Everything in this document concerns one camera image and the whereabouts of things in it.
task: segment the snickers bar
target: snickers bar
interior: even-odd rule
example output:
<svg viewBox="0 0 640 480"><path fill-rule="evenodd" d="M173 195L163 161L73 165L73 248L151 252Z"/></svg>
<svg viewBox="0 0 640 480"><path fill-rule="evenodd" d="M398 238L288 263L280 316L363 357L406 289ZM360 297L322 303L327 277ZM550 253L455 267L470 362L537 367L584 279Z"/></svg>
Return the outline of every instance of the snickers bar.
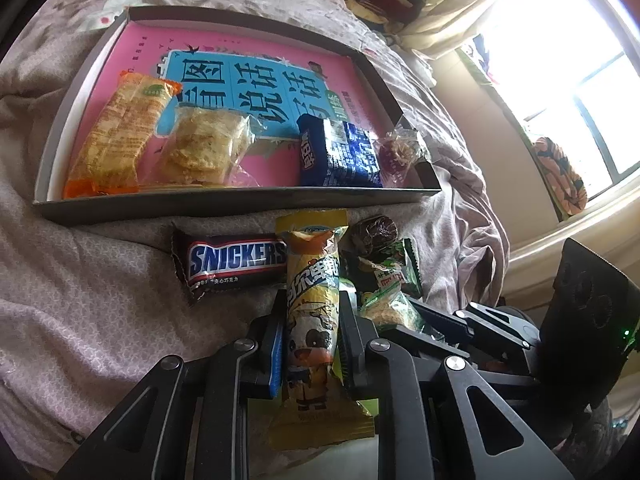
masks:
<svg viewBox="0 0 640 480"><path fill-rule="evenodd" d="M190 303L209 291L283 282L287 248L275 234L192 236L174 229L172 255Z"/></svg>

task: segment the pink book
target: pink book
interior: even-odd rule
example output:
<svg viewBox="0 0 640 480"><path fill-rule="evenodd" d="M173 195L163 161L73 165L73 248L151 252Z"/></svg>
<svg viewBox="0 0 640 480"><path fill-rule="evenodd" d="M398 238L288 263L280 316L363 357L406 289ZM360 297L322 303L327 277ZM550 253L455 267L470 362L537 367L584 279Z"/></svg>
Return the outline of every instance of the pink book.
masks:
<svg viewBox="0 0 640 480"><path fill-rule="evenodd" d="M123 70L182 83L181 94L168 105L140 160L141 181L158 160L180 102L232 108L258 118L265 129L241 166L266 187L299 183L296 120L302 114L345 120L380 131L377 114L349 57L222 32L129 22L92 90L71 161L117 88Z"/></svg>

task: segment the bedsheet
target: bedsheet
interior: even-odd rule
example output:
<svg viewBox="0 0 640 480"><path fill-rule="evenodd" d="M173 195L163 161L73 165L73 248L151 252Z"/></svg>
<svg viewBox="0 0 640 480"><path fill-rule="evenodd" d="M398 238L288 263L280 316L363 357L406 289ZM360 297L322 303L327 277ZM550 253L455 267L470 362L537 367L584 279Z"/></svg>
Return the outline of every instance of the bedsheet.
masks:
<svg viewBox="0 0 640 480"><path fill-rule="evenodd" d="M56 471L162 356L210 355L268 312L273 287L210 296L190 309L170 256L172 222L191 232L269 232L281 212L159 218L65 228L31 208L38 162L65 89L123 5L207 6L325 34L367 54L430 146L442 192L385 213L418 248L424 299L448 312L497 300L508 242L481 171L425 83L343 0L49 0L0 65L0 430L18 457ZM252 472L309 452L264 447L252 422Z"/></svg>

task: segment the clear plastic snack bag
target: clear plastic snack bag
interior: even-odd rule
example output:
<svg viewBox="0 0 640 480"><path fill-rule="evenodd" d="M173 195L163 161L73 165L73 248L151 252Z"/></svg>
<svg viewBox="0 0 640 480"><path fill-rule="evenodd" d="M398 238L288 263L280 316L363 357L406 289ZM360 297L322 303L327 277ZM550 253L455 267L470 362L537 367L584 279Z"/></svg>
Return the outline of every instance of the clear plastic snack bag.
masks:
<svg viewBox="0 0 640 480"><path fill-rule="evenodd" d="M64 198L138 191L138 161L160 115L182 85L121 72L69 171Z"/></svg>
<svg viewBox="0 0 640 480"><path fill-rule="evenodd" d="M377 290L361 307L360 315L373 321L378 330L403 325L420 332L424 320L401 291L402 283L395 281L387 288Z"/></svg>
<svg viewBox="0 0 640 480"><path fill-rule="evenodd" d="M373 141L384 187L402 187L409 170L430 151L417 130L396 128Z"/></svg>
<svg viewBox="0 0 640 480"><path fill-rule="evenodd" d="M175 124L154 173L160 186L257 185L239 165L263 126L226 108L178 105Z"/></svg>

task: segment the orange snack package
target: orange snack package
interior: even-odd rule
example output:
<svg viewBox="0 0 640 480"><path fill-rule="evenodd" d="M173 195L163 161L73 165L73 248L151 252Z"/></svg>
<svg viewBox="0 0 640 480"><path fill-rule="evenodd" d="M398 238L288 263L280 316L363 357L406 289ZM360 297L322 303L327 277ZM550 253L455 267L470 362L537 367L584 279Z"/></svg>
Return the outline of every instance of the orange snack package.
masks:
<svg viewBox="0 0 640 480"><path fill-rule="evenodd" d="M69 172L63 197L137 192L140 156L181 89L174 81L121 72Z"/></svg>

